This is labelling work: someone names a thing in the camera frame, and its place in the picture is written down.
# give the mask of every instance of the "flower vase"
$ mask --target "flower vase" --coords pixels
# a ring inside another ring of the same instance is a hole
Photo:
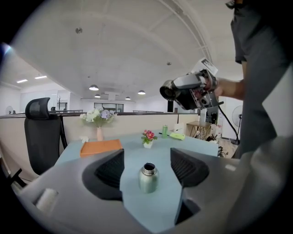
[[[144,143],[143,144],[143,146],[145,147],[145,148],[147,148],[147,149],[150,149],[151,147],[152,147],[152,143],[153,143],[153,141],[151,141],[151,142],[149,142],[149,143]]]
[[[103,141],[104,140],[102,128],[97,128],[97,140],[98,141]]]

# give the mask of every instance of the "person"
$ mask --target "person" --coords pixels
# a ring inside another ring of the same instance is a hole
[[[251,0],[233,0],[226,5],[234,10],[231,29],[235,43],[235,61],[242,65],[239,82],[218,79],[216,96],[243,100],[240,138],[234,158],[255,151],[277,136],[262,102],[286,72],[290,60],[274,33],[253,7]]]

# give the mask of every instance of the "light blue table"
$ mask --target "light blue table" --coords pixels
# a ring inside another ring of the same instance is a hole
[[[125,135],[111,139],[120,139],[125,151],[125,169],[120,180],[124,207],[140,224],[153,233],[172,228],[177,213],[181,185],[177,180],[170,162],[170,148],[180,148],[202,154],[217,156],[218,144],[187,137],[184,141],[173,138],[163,139],[155,131],[158,140],[151,149],[145,149],[141,143],[141,134]],[[59,157],[56,165],[80,158],[81,141],[70,142]],[[155,192],[144,194],[138,186],[138,173],[146,163],[152,162],[159,170],[159,185]]]

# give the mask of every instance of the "ceiling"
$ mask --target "ceiling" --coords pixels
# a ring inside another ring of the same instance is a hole
[[[222,0],[59,0],[43,4],[19,31],[16,52],[42,74],[91,99],[115,92],[133,101],[159,94],[164,81],[207,57],[239,80]],[[82,28],[77,34],[76,28]],[[145,96],[137,94],[143,89]]]
[[[6,53],[0,71],[0,84],[6,84],[16,89],[27,88],[34,85],[53,83],[49,78],[35,79],[42,74],[20,58],[13,49],[5,45]]]

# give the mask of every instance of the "green can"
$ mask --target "green can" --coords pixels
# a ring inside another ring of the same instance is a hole
[[[163,130],[162,130],[162,137],[163,138],[167,138],[167,131],[168,131],[168,126],[167,125],[163,125]]]

